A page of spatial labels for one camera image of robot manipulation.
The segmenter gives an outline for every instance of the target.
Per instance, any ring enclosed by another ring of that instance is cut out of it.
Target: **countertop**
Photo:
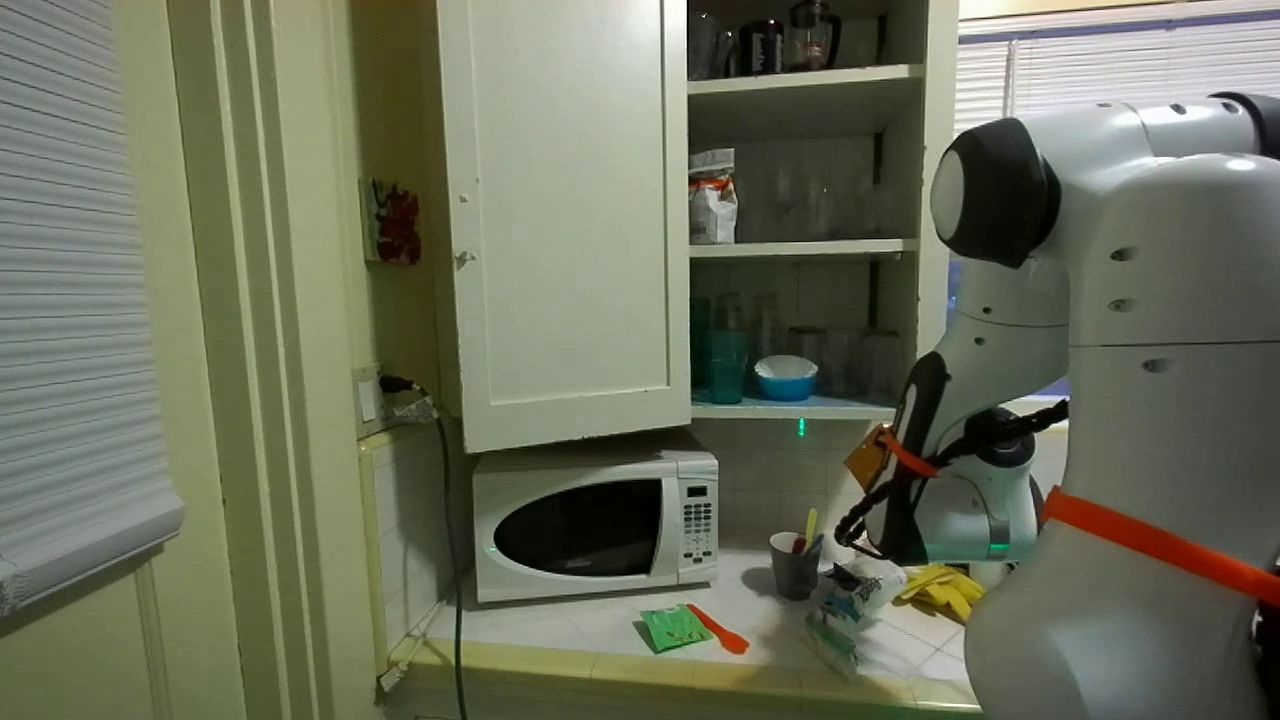
[[[655,657],[635,621],[649,607],[701,603],[748,637],[746,657],[716,639]],[[768,552],[720,552],[716,583],[623,591],[547,603],[466,607],[466,670],[544,679],[649,684],[686,692],[808,696],[837,705],[904,705],[977,714],[965,676],[965,629],[946,618],[890,603],[861,637],[856,676],[828,670],[801,637],[796,601],[768,591]],[[441,603],[423,645],[406,664],[453,670],[453,603]]]

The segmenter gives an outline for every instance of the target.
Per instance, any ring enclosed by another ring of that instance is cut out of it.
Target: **counter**
[[[704,639],[654,657],[635,621],[649,607],[673,603],[701,603],[709,618],[748,637],[753,650],[728,657],[716,639]],[[882,708],[871,718],[977,718],[960,623],[916,607],[885,607],[863,633],[856,679],[850,679],[803,645],[801,613],[803,603],[768,591],[768,552],[735,550],[720,552],[720,575],[709,588],[466,607],[468,692],[480,696],[490,679],[503,676],[503,684],[526,679],[534,696],[547,696],[555,684],[573,684],[578,696],[609,689],[601,699],[616,705],[623,705],[619,696],[655,692],[686,696],[686,705],[740,699],[746,708],[771,714],[801,705],[850,714],[861,705],[869,714]],[[438,670],[438,684],[453,671],[453,618],[457,613],[444,603],[423,645],[406,650],[406,664],[415,671]]]

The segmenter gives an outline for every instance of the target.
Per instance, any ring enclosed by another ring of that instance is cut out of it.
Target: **green sponge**
[[[639,613],[639,637],[654,653],[673,653],[709,639],[709,629],[679,607]]]

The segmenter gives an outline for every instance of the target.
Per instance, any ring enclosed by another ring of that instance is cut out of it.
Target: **yellow cloth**
[[[953,618],[958,623],[969,623],[982,601],[984,601],[984,583],[946,566],[916,569],[908,575],[908,588],[896,591],[896,603],[914,603],[929,618],[940,613],[940,618]]]

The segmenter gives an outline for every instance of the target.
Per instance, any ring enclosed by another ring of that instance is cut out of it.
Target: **open shelf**
[[[771,242],[771,245],[688,245],[691,259],[766,259],[766,255],[904,255],[916,242],[869,236],[869,242]]]
[[[740,405],[691,405],[691,422],[893,422],[890,405],[850,401],[850,398],[812,398],[803,405],[781,405],[746,398]]]
[[[688,98],[766,98],[796,88],[871,88],[922,79],[922,63],[869,63],[869,67],[824,67],[824,72],[778,72],[778,78],[728,78],[728,79],[688,79]]]
[[[850,137],[882,132],[896,119],[922,63],[871,63],[828,72],[732,78],[688,86],[688,114],[704,137]]]

